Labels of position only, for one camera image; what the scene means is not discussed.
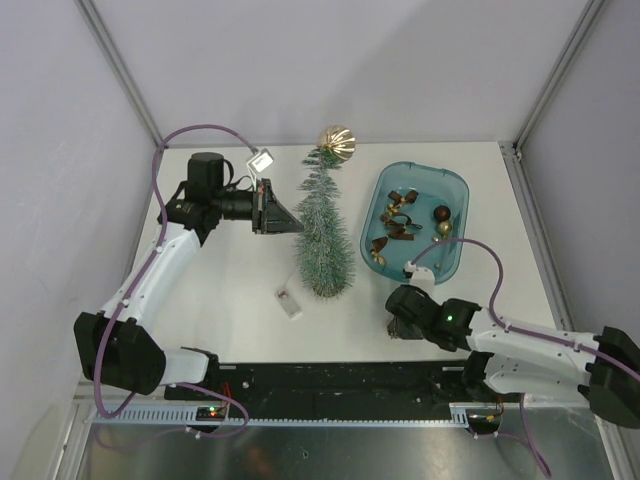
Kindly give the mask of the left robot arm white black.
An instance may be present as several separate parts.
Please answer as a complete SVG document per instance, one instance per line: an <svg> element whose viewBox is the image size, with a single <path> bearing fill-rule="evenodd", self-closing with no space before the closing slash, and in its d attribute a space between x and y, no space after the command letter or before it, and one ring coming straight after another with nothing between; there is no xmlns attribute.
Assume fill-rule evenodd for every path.
<svg viewBox="0 0 640 480"><path fill-rule="evenodd" d="M197 398L214 397L221 376L211 354L192 347L167 350L153 338L160 307L185 268L223 220L248 221L255 234L299 233L301 223L277 200L262 177L274 159L262 149L247 161L251 186L241 189L221 154L198 152L187 177L163 204L142 261L96 313L81 313L74 335L85 377L104 386L148 395L159 386L185 383Z"/></svg>

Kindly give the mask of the large silver ribbed bauble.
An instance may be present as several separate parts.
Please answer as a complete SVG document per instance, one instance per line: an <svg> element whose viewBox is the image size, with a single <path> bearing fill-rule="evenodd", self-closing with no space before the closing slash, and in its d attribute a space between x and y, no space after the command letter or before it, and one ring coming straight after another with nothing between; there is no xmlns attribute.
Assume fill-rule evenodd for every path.
<svg viewBox="0 0 640 480"><path fill-rule="evenodd" d="M331 125L320 133L318 147L344 163L355 153L356 138L351 129L343 125Z"/></svg>

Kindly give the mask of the blue plastic tub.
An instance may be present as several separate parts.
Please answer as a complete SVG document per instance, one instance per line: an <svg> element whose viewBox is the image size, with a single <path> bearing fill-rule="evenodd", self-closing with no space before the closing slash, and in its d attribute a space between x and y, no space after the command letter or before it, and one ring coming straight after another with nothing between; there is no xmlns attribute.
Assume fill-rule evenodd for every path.
<svg viewBox="0 0 640 480"><path fill-rule="evenodd" d="M407 280L407 262L423 250L418 265L431 269L441 284L456 272L462 246L441 240L462 237L466 228L470 191L457 173L396 162L379 175L360 237L360 253L374 272L394 281Z"/></svg>

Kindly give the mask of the clear plastic packet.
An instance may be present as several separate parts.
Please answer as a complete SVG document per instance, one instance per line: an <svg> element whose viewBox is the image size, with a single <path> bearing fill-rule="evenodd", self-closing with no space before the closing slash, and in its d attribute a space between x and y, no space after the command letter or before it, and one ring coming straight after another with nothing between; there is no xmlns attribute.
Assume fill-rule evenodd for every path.
<svg viewBox="0 0 640 480"><path fill-rule="evenodd" d="M297 300L292 296L291 292L287 288L280 288L275 292L275 298L279 305L291 319L296 319L302 313L302 309Z"/></svg>

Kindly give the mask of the small frosted christmas tree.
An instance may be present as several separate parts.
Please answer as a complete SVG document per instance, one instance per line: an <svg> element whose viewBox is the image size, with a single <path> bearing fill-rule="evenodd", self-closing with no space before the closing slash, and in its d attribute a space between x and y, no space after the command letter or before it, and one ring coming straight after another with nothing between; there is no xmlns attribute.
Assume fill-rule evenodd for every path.
<svg viewBox="0 0 640 480"><path fill-rule="evenodd" d="M296 207L304 230L295 240L295 259L303 286L318 298L331 299L355 279L355 253L332 176L341 162L329 148L316 147L302 164L309 174L300 185L304 198Z"/></svg>

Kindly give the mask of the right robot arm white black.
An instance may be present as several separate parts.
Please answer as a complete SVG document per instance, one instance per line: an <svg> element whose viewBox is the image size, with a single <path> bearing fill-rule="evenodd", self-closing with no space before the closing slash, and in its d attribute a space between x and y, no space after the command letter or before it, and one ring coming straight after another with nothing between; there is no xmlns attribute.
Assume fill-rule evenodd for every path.
<svg viewBox="0 0 640 480"><path fill-rule="evenodd" d="M639 347L624 331L558 331L495 319L488 308L462 299L435 302L402 285L386 310L405 333L469 357L461 388L473 401L491 394L528 393L574 401L615 425L639 427Z"/></svg>

